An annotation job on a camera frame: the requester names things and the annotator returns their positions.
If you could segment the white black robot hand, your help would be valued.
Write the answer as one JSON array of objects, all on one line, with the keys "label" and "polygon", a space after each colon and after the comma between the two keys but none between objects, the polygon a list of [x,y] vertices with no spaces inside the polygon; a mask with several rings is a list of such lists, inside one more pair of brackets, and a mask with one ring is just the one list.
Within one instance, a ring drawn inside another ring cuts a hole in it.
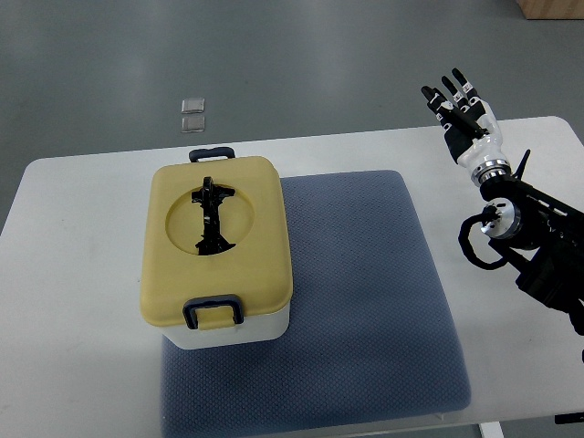
[{"label": "white black robot hand", "polygon": [[457,68],[454,80],[442,77],[450,93],[424,86],[422,95],[428,109],[443,127],[443,137],[454,162],[465,168],[476,186],[498,175],[511,173],[502,152],[503,135],[490,105]]}]

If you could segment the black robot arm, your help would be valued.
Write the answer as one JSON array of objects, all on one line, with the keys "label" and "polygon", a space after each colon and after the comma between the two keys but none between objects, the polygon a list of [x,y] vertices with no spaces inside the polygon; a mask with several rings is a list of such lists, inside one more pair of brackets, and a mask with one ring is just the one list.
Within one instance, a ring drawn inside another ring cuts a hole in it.
[{"label": "black robot arm", "polygon": [[[542,305],[568,315],[583,334],[583,213],[522,180],[530,152],[516,172],[503,159],[473,169],[472,179],[486,205],[465,219],[458,242],[466,259],[484,270],[511,265],[516,285]],[[480,259],[469,240],[475,224],[500,258]]]}]

